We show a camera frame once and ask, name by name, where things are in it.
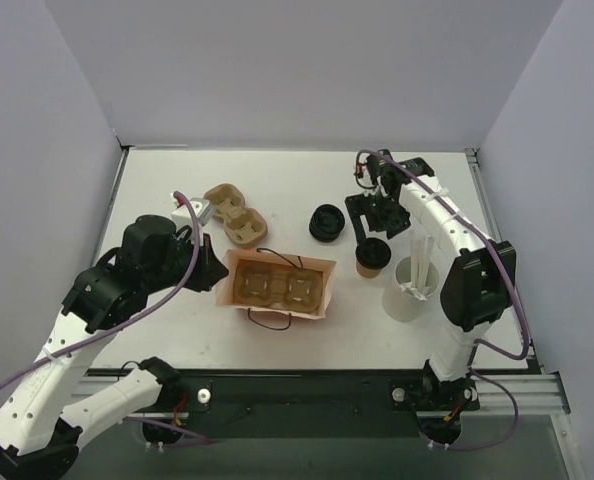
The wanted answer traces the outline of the orange paper bag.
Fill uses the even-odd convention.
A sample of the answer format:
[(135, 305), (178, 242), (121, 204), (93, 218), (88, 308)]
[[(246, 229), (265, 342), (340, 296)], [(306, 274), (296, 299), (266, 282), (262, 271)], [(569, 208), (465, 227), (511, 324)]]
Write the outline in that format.
[(218, 307), (291, 319), (326, 317), (336, 261), (259, 248), (230, 249), (222, 262), (228, 275), (216, 287)]

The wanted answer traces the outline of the black cup lid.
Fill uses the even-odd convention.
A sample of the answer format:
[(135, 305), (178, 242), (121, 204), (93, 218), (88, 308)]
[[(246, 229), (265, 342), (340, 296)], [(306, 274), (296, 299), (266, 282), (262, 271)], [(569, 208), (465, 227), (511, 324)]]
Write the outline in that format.
[(381, 270), (385, 268), (392, 253), (389, 245), (379, 238), (365, 238), (355, 249), (356, 261), (364, 268)]

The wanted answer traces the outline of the brown pulp cup carrier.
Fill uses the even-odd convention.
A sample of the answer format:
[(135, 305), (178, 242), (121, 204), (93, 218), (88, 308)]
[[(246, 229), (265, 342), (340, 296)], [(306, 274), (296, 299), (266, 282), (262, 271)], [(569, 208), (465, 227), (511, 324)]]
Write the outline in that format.
[(323, 292), (322, 272), (254, 260), (239, 262), (232, 287), (235, 305), (305, 314), (319, 309)]

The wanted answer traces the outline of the single brown paper cup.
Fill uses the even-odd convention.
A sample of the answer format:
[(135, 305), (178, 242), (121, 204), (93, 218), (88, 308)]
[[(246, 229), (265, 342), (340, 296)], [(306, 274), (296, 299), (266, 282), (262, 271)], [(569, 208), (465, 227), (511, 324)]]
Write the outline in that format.
[(385, 264), (383, 262), (364, 262), (359, 259), (356, 260), (356, 271), (363, 278), (372, 279), (377, 277), (384, 267)]

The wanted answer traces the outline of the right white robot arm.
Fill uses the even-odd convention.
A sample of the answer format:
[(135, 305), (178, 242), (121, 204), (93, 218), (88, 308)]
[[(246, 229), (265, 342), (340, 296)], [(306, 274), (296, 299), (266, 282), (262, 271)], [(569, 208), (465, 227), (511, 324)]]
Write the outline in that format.
[(515, 290), (516, 251), (510, 242), (496, 242), (476, 227), (421, 157), (396, 161), (388, 150), (363, 149), (356, 155), (354, 177), (369, 180), (360, 183), (361, 193), (345, 200), (360, 274), (376, 273), (390, 261), (390, 247), (376, 233), (393, 238), (413, 222), (451, 260), (439, 295), (444, 323), (420, 384), (423, 401), (441, 408), (464, 386), (492, 324), (508, 308), (521, 308)]

